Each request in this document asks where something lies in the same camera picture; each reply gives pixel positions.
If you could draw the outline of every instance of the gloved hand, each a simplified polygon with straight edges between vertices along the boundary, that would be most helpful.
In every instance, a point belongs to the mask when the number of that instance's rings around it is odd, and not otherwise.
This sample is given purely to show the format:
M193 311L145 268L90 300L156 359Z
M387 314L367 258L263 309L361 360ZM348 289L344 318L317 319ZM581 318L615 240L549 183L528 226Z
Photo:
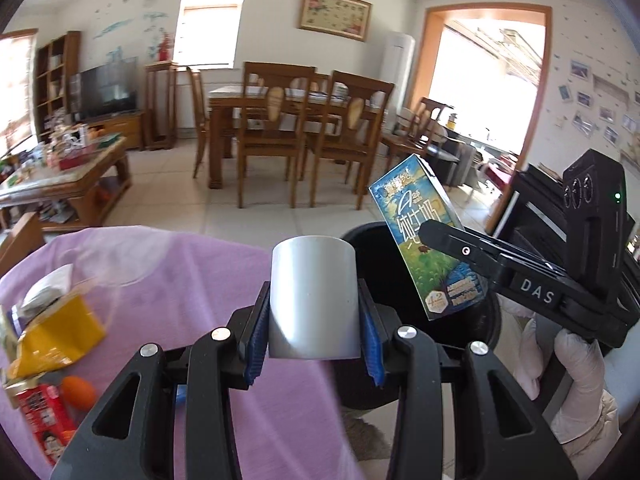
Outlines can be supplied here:
M540 392L544 372L542 350L536 341L534 313L498 297L503 309L529 317L522 332L514 376L530 399ZM588 344L580 336L561 330L554 342L558 360L574 383L551 423L551 429L571 459L578 476L588 478L606 458L620 437L616 401L604 389L604 359L597 342Z

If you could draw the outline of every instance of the black trash bin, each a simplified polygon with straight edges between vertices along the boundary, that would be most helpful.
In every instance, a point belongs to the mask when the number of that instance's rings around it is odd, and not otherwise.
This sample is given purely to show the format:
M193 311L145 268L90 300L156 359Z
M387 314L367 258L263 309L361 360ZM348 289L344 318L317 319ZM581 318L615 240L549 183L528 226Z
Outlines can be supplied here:
M500 337L500 306L495 294L471 307L429 321L391 231L384 222L365 224L342 237L356 251L358 277L363 278L373 301L393 307L401 321L442 344L466 346L484 341L495 348ZM371 410L398 398L398 390L375 388L363 359L333 361L335 386L343 406Z

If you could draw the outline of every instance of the framed painting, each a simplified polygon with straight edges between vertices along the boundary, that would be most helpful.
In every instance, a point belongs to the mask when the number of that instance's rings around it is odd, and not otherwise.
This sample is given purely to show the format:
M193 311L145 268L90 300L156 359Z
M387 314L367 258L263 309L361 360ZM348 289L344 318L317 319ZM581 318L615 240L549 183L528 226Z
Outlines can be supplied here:
M371 7L361 0L302 0L298 28L366 41Z

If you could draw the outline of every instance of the camera lens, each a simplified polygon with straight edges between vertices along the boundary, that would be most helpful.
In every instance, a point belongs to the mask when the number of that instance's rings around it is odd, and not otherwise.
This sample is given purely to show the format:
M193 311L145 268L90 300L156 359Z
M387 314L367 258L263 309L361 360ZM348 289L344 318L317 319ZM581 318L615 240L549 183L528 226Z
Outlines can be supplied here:
M584 188L584 201L588 204L593 198L593 180L591 175L587 175L582 181L582 187Z
M569 190L569 186L564 188L564 207L569 209L571 205L571 191Z
M574 202L574 207L578 209L582 202L582 186L577 178L571 183L571 197Z

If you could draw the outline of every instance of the white cylinder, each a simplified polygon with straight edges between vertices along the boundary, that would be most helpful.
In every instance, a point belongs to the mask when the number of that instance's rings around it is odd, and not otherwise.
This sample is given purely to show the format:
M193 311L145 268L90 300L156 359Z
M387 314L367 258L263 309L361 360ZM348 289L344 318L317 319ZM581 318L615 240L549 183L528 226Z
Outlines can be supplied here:
M269 356L360 357L356 253L350 244L300 236L274 248Z

